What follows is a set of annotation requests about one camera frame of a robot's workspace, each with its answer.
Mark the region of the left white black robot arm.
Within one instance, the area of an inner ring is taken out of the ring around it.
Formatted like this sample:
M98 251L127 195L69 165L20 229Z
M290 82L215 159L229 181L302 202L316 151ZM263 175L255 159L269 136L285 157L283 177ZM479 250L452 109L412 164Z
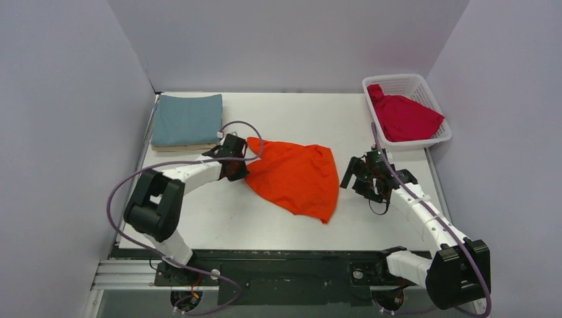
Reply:
M194 164L161 172L147 169L140 174L124 211L124 220L162 253L161 272L182 285L197 280L194 251L178 232L184 196L210 182L244 179L247 141L226 134L219 144L201 154Z

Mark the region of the orange t shirt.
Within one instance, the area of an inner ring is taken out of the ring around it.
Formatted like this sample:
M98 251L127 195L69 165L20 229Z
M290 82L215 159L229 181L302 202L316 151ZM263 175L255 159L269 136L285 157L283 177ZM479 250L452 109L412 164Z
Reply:
M327 224L339 196L339 176L330 148L318 144L260 140L249 149L260 158L247 168L246 184L261 198L291 212Z

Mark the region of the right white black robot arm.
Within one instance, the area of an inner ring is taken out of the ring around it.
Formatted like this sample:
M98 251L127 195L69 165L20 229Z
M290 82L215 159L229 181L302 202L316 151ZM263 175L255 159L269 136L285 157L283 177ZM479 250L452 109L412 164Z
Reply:
M452 225L418 179L407 169L395 170L384 150L372 149L361 157L351 157L340 186L401 212L431 255L424 258L402 246L384 250L383 261L374 267L379 282L391 284L403 278L415 283L439 309L490 299L490 250L486 243L470 239Z

